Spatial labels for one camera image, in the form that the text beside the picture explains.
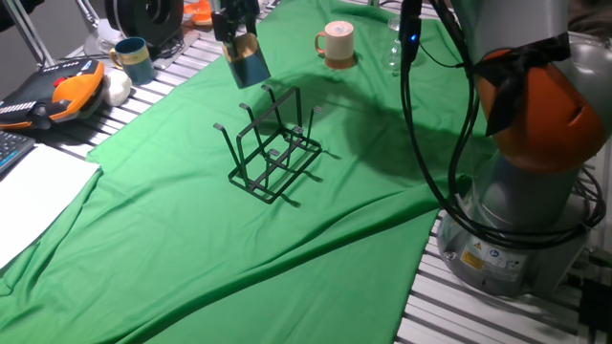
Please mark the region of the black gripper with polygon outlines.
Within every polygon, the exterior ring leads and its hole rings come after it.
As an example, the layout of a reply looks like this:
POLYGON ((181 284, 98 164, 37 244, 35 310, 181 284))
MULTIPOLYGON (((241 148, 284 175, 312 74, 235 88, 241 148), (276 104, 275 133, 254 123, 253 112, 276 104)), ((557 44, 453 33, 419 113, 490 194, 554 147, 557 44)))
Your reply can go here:
POLYGON ((260 13, 257 0, 221 0, 221 9, 215 11, 211 18, 214 27, 215 39, 223 43, 225 55, 230 62, 237 57, 235 45, 235 33, 237 30, 237 18, 244 17, 247 33, 257 35, 256 19, 260 13))

